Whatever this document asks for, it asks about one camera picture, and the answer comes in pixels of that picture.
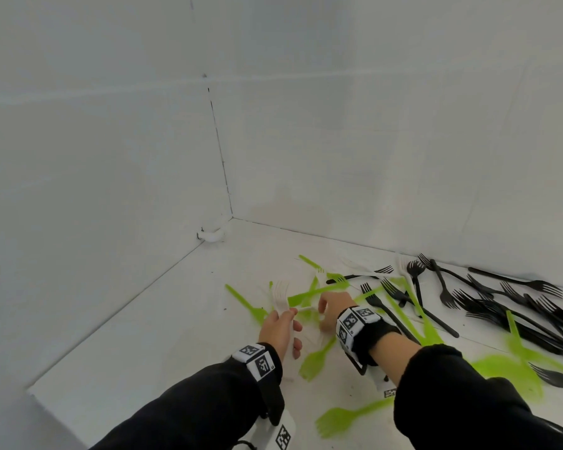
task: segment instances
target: left hand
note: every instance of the left hand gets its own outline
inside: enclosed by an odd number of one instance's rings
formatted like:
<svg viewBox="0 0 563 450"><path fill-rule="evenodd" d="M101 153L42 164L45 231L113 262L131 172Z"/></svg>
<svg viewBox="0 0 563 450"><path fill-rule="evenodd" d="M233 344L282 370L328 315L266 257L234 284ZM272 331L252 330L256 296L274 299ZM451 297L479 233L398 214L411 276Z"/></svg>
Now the left hand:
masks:
<svg viewBox="0 0 563 450"><path fill-rule="evenodd" d="M287 346L290 342L290 322L292 322L295 332L302 331L302 324L294 320L297 314L298 310L296 308L290 308L290 311L284 312L281 316L279 316L277 311L271 311L263 322L259 334L259 342L268 343L273 346L281 361L283 361L286 355ZM292 356L294 359L300 357L301 349L302 341L298 338L294 338L292 347Z"/></svg>

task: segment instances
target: hand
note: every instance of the hand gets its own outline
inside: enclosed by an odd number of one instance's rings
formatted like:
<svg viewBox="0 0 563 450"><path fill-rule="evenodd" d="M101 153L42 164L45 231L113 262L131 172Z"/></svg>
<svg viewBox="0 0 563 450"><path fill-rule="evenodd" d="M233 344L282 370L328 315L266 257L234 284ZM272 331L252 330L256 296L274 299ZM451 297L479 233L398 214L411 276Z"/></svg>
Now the hand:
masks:
<svg viewBox="0 0 563 450"><path fill-rule="evenodd" d="M319 313L325 313L325 318L319 324L322 332L335 333L336 320L342 311L356 303L348 292L323 292L319 299Z"/></svg>
<svg viewBox="0 0 563 450"><path fill-rule="evenodd" d="M290 308L290 311L282 313L281 316L278 315L277 311L271 311L263 322L263 327L259 334L259 342L273 346L282 362L286 355L287 345L290 342L290 322L292 322L295 332L302 331L302 324L294 320L294 316L297 314L298 310L296 308ZM302 341L294 338L292 347L294 360L300 357L301 349Z"/></svg>

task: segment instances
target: white wall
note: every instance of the white wall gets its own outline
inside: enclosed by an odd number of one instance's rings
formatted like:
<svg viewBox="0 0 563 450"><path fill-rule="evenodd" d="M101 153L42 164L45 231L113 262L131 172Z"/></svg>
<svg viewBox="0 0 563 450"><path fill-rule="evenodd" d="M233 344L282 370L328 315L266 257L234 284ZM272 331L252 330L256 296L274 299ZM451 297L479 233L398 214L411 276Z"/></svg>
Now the white wall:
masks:
<svg viewBox="0 0 563 450"><path fill-rule="evenodd" d="M236 218L563 285L563 0L196 0Z"/></svg>
<svg viewBox="0 0 563 450"><path fill-rule="evenodd" d="M24 388L231 217L190 0L0 0L0 448Z"/></svg>

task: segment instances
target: black jacket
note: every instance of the black jacket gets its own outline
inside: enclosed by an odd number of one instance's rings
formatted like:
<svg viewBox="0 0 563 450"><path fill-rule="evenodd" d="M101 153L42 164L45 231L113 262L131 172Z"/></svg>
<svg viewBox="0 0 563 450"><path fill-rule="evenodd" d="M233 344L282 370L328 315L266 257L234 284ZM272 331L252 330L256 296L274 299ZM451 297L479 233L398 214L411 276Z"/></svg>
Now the black jacket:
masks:
<svg viewBox="0 0 563 450"><path fill-rule="evenodd" d="M229 359L172 386L92 450L226 450L264 409L245 365ZM563 449L563 429L534 416L508 380L484 379L444 345L424 347L409 362L394 422L417 450Z"/></svg>

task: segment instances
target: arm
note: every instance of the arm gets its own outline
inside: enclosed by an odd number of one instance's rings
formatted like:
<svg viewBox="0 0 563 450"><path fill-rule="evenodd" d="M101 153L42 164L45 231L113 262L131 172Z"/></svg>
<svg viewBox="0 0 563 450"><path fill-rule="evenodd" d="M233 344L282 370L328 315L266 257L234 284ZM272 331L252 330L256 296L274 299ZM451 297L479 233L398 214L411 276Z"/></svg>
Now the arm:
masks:
<svg viewBox="0 0 563 450"><path fill-rule="evenodd" d="M265 320L259 342L265 346L282 380L282 363L290 338L292 309ZM293 321L295 331L302 326ZM302 343L295 339L293 356ZM172 386L129 419L115 427L92 450L226 450L245 435L266 411L255 379L246 366L232 358L211 365Z"/></svg>
<svg viewBox="0 0 563 450"><path fill-rule="evenodd" d="M356 303L346 292L321 296L322 331ZM415 448L563 449L563 432L536 417L504 378L484 379L452 347L421 347L387 333L369 351L398 386L394 422Z"/></svg>

